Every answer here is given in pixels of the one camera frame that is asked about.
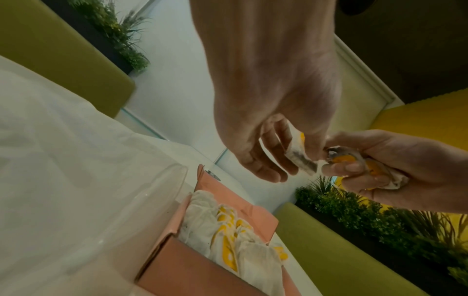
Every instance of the dark ceiling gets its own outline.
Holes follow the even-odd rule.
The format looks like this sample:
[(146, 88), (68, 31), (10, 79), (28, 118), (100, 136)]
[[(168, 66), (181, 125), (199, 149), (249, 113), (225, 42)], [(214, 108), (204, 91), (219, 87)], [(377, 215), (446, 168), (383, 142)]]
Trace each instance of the dark ceiling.
[(338, 8), (335, 22), (340, 39), (406, 103), (468, 87), (468, 0), (376, 0), (353, 16)]

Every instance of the artificial plant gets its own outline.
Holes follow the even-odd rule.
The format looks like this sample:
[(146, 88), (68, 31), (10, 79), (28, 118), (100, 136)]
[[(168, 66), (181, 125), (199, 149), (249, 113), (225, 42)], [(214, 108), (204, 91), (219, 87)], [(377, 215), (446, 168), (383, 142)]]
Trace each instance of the artificial plant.
[(117, 13), (113, 0), (68, 0), (70, 5), (83, 15), (123, 58), (137, 71), (149, 65), (148, 59), (137, 50), (136, 44), (140, 41), (139, 27), (145, 18), (137, 16), (135, 11), (117, 20)]
[(468, 286), (467, 242), (461, 233), (468, 226), (461, 215), (455, 230), (446, 214), (382, 209), (379, 203), (336, 188), (331, 178), (319, 177), (296, 189), (296, 205), (335, 217), (345, 227), (377, 239), (411, 258), (427, 260)]

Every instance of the yellow wall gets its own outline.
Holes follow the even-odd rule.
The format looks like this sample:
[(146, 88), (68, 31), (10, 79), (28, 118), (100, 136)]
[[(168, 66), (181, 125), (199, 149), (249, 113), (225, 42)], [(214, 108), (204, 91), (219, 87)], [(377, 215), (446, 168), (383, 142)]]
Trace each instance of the yellow wall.
[[(388, 109), (371, 129), (431, 138), (468, 151), (468, 89)], [(460, 215), (450, 215), (458, 227)], [(462, 239), (468, 240), (468, 231)]]

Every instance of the open box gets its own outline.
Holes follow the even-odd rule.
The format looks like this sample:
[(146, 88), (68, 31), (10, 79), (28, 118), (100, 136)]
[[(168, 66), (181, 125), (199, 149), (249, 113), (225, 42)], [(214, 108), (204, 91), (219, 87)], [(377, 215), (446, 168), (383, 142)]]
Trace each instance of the open box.
[[(248, 221), (254, 232), (264, 241), (273, 237), (278, 220), (264, 208), (254, 206), (198, 167), (196, 190), (213, 193), (218, 203), (230, 205), (240, 218)], [(180, 204), (164, 232), (156, 241), (135, 282), (156, 296), (265, 296), (263, 292), (244, 282), (176, 238), (188, 196)], [(291, 277), (283, 267), (283, 286), (286, 296), (300, 296)]]

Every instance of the fingernail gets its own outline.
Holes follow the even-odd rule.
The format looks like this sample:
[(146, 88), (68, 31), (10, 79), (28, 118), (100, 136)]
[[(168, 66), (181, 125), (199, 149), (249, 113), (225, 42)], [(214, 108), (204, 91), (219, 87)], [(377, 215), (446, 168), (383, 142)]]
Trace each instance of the fingernail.
[(380, 175), (380, 176), (375, 176), (374, 177), (374, 180), (378, 183), (385, 183), (385, 184), (388, 184), (390, 183), (390, 177), (389, 176), (386, 176), (386, 175)]
[(348, 171), (348, 172), (353, 172), (353, 173), (358, 173), (358, 172), (362, 172), (363, 171), (363, 167), (362, 165), (359, 163), (359, 162), (353, 162), (353, 163), (350, 163), (348, 164), (345, 169)]

